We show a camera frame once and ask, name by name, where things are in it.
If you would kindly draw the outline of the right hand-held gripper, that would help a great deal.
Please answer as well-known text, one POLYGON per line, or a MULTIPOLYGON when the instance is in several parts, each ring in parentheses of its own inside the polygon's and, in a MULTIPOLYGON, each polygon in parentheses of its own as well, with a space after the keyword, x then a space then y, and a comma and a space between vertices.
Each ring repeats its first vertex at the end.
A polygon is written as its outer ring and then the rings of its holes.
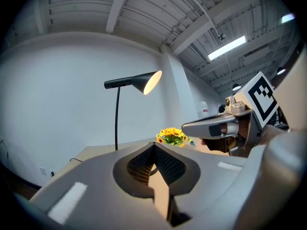
POLYGON ((257 145, 268 143, 285 132, 287 125, 276 125, 282 115, 273 97, 274 87, 259 72, 235 95, 226 98, 225 115, 212 115, 185 123, 184 134, 196 138, 225 138, 230 156, 247 157, 257 145))

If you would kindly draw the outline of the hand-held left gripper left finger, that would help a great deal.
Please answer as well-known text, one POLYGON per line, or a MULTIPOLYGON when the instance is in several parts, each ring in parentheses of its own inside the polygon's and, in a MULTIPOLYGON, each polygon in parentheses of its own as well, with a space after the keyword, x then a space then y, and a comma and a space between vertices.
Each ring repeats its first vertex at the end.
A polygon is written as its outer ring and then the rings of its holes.
POLYGON ((30 201, 47 213, 75 182, 80 182, 87 189, 66 220, 66 227, 74 230, 172 230, 153 199, 127 194, 113 177, 113 168, 119 159, 146 145, 140 142, 84 160, 65 174, 56 175, 30 201))

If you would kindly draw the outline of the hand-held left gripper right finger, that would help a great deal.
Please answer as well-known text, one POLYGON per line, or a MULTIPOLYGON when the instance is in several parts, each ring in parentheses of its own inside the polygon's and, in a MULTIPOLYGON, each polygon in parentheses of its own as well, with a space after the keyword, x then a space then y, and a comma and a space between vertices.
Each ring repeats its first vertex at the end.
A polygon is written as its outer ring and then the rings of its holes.
POLYGON ((195 161, 201 171, 200 178, 188 194, 175 197, 180 213, 189 217, 200 215, 217 200, 236 179, 247 159, 223 155, 221 152, 204 153, 202 150, 162 146, 195 161))

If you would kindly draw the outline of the black desk lamp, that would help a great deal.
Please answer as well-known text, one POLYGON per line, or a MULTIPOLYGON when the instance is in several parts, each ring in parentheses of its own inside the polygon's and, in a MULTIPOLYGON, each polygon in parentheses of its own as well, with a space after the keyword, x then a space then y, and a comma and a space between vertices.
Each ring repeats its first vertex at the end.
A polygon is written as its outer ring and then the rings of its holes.
POLYGON ((115 109, 115 151, 118 150, 118 107, 121 87, 132 85, 142 94, 148 95, 158 84, 162 76, 162 71, 149 72, 132 77, 108 80, 104 82, 105 89, 117 88, 117 99, 115 109))

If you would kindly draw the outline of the person's right hand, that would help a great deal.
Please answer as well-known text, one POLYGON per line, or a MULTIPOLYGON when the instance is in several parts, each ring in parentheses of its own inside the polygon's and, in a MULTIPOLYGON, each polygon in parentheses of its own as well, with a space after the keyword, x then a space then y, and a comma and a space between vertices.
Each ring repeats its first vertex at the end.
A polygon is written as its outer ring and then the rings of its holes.
POLYGON ((245 142, 241 136, 225 137, 221 139, 201 139, 202 145, 206 145, 210 151, 221 151, 230 156, 237 156, 238 147, 245 142))

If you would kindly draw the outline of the white water dispenser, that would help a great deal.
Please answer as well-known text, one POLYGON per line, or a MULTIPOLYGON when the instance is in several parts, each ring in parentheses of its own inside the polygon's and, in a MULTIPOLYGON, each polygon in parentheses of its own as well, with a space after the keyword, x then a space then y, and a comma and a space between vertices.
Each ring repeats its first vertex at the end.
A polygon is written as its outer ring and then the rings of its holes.
POLYGON ((208 105, 205 101, 199 102, 198 118, 203 119, 209 116, 208 105))

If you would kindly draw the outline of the sunflowers in white pot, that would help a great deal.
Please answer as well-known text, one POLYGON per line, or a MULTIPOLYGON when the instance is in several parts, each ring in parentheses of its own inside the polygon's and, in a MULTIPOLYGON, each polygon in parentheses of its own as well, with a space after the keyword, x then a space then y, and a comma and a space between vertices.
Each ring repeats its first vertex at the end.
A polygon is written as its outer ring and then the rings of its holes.
POLYGON ((184 147, 185 144, 190 144, 195 146, 193 139, 185 135, 181 129, 175 127, 169 127, 166 129, 161 129, 158 134, 156 134, 156 141, 159 143, 166 143, 169 145, 184 147))

